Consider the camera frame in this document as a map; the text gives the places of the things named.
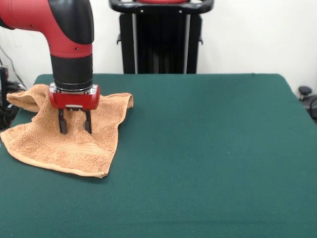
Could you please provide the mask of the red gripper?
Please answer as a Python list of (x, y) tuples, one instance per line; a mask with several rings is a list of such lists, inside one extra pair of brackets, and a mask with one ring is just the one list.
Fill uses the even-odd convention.
[(53, 108), (58, 110), (58, 120), (60, 133), (67, 134), (67, 123), (64, 118), (63, 109), (80, 109), (85, 111), (85, 130), (92, 133), (91, 111), (99, 105), (100, 87), (93, 84), (86, 91), (63, 91), (56, 87), (55, 83), (49, 85), (49, 99)]

